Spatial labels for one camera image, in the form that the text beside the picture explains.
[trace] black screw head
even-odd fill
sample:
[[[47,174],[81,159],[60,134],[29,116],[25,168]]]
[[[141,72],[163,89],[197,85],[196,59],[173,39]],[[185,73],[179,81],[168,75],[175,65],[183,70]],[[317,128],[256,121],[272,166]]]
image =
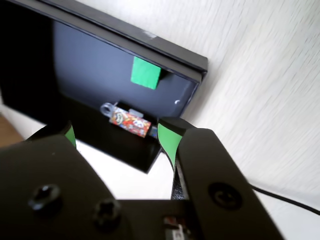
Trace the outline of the black screw head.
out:
[[[36,212],[56,212],[61,207],[60,188],[56,184],[36,188],[28,205]]]
[[[95,225],[104,231],[111,231],[118,226],[121,218],[121,207],[117,200],[108,198],[96,204],[93,210]]]
[[[221,182],[212,183],[208,191],[213,202],[221,208],[237,210],[242,206],[240,193],[228,184]]]

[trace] textured white surface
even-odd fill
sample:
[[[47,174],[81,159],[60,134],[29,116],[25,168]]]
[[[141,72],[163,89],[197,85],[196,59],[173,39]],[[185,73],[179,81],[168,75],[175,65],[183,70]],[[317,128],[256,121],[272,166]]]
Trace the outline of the textured white surface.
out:
[[[252,183],[320,209],[319,1],[80,2],[208,57],[184,118],[213,129]],[[273,201],[288,239],[320,239],[319,217],[295,224],[296,208]]]

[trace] wooden floor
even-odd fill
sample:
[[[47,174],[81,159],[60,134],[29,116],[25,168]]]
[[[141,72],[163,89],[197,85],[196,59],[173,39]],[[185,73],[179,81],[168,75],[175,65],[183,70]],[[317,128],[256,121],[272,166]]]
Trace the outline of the wooden floor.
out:
[[[23,140],[22,136],[15,130],[8,120],[3,116],[0,116],[0,148]]]

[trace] black panel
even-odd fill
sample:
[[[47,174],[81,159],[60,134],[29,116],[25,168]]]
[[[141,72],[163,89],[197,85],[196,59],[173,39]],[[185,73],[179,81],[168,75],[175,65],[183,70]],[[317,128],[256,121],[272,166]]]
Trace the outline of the black panel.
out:
[[[6,1],[0,2],[0,15],[4,104],[43,123],[55,122],[61,117],[61,108],[52,20]]]
[[[186,130],[176,157],[205,239],[283,239],[212,130]]]
[[[77,139],[141,171],[149,171],[161,151],[157,139],[132,134],[110,123],[99,111],[71,98],[64,97],[63,102]]]
[[[34,190],[56,184],[62,208],[38,215],[28,201]],[[64,136],[22,142],[0,150],[0,239],[105,239],[93,208],[109,190]]]
[[[165,217],[184,218],[194,240],[202,240],[193,206],[187,200],[120,200],[133,240],[166,240]]]
[[[100,106],[126,103],[153,124],[179,117],[205,71],[40,1],[1,1],[0,13],[4,104],[44,124],[71,120],[76,138],[147,173],[160,153],[158,141],[112,125]],[[134,56],[162,68],[155,90],[131,82]]]

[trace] black box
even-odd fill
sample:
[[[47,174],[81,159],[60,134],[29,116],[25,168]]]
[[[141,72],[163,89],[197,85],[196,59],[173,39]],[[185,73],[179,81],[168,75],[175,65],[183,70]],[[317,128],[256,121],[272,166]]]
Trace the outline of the black box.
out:
[[[148,172],[158,141],[111,124],[100,106],[179,117],[208,60],[73,0],[5,0],[0,12],[4,104],[45,124],[70,119],[77,139]],[[161,67],[156,89],[131,82],[134,56]]]

